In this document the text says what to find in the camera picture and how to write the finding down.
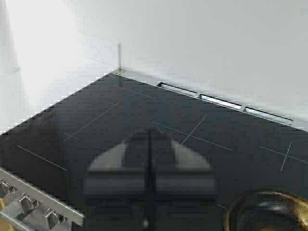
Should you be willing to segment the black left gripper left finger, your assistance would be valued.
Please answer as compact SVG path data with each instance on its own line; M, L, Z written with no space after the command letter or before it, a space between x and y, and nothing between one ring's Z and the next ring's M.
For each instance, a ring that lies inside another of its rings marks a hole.
M149 131L140 130L97 156L83 180L87 231L143 231Z

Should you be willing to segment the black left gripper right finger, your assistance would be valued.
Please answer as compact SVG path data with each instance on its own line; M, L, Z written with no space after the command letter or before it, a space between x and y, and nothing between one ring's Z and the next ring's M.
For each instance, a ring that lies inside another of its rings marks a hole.
M148 231L193 230L216 200L215 172L204 156L150 129L146 196Z

